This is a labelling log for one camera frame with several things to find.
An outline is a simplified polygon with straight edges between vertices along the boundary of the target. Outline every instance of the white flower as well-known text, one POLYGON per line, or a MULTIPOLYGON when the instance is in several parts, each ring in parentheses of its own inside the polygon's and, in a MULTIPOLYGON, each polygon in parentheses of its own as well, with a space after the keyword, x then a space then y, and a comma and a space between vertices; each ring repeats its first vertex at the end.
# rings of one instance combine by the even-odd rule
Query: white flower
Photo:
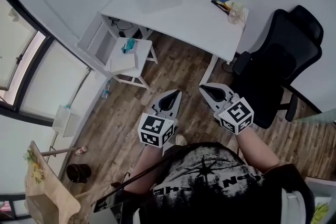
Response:
POLYGON ((23 155, 23 158, 24 158, 24 159, 28 159, 28 158, 29 158, 29 153, 26 152, 26 153, 23 155))

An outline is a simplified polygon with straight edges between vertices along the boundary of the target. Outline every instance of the glass jar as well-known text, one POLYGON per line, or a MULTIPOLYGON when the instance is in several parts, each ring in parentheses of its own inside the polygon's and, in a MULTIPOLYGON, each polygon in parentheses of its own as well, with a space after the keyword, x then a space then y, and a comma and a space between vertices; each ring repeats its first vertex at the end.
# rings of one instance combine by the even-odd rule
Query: glass jar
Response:
POLYGON ((227 17, 227 20, 231 24, 237 24, 240 20, 241 14, 243 12, 243 5, 242 3, 238 1, 234 1, 229 13, 229 16, 227 17))

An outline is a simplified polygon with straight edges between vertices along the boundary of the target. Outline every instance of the black office chair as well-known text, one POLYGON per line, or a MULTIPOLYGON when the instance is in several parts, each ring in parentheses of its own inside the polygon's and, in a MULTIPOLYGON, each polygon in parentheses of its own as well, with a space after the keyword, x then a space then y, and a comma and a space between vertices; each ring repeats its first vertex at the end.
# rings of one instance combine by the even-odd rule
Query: black office chair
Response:
POLYGON ((304 7, 297 6, 291 12, 278 9, 261 48, 240 55, 230 88, 253 108, 255 124, 269 128, 278 110, 287 110, 286 120, 293 120, 298 99, 293 94, 288 104, 280 104, 282 86, 290 86, 321 58, 322 39, 321 24, 304 7))

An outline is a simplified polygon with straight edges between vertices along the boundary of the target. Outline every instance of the shoe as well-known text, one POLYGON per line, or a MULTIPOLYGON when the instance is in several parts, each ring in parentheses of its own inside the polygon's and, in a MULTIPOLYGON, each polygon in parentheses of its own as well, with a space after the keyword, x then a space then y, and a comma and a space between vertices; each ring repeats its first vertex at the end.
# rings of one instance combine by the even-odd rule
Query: shoe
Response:
POLYGON ((178 146, 186 146, 187 145, 187 140, 184 138, 183 135, 178 134, 175 139, 175 143, 178 146))

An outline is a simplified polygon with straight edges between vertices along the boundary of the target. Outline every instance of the black trash bin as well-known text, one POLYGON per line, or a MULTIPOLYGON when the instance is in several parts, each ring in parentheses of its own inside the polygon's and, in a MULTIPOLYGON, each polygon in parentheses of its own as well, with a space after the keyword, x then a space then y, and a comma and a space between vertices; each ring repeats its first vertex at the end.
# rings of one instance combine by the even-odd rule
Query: black trash bin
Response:
POLYGON ((87 164, 69 164, 66 171, 68 178, 74 183, 86 183, 91 176, 91 169, 87 164))

